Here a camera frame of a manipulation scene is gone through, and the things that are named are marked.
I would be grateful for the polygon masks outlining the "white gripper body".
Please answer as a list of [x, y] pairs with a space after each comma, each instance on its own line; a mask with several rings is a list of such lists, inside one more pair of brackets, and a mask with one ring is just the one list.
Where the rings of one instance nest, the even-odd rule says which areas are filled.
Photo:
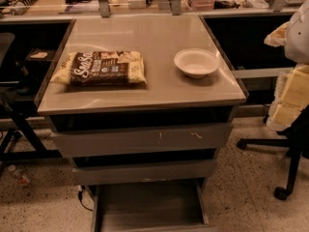
[[309, 104], [309, 66], [297, 64], [277, 78], [274, 101], [268, 111], [267, 126], [273, 131], [288, 128]]

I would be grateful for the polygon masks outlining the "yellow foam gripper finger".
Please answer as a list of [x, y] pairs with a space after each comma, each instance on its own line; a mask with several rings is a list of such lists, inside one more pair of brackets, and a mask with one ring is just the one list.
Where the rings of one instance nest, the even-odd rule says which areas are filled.
[[264, 39], [264, 44], [273, 47], [284, 46], [287, 27], [288, 22], [285, 22], [277, 27], [274, 31], [266, 36]]

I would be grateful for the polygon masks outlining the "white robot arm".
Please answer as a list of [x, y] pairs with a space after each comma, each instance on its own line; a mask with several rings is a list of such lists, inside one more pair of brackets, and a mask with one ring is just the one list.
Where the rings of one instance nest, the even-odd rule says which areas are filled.
[[309, 104], [309, 0], [266, 36], [264, 44], [284, 47], [285, 56], [295, 62], [289, 72], [277, 77], [274, 101], [268, 111], [267, 126], [274, 131], [288, 128]]

